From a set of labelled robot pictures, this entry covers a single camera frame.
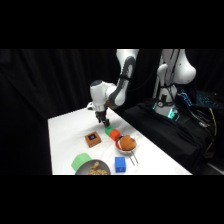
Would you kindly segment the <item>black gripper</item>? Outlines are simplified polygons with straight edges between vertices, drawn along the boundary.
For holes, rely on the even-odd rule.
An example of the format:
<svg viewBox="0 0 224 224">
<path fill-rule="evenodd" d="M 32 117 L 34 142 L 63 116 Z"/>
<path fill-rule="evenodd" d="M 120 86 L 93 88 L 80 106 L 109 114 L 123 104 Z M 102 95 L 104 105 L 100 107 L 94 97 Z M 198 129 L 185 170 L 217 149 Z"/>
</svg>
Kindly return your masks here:
<svg viewBox="0 0 224 224">
<path fill-rule="evenodd" d="M 109 120 L 106 118 L 106 112 L 105 111 L 96 111 L 95 112 L 97 119 L 99 120 L 99 124 L 103 124 L 104 121 L 104 126 L 108 127 L 110 125 Z"/>
</svg>

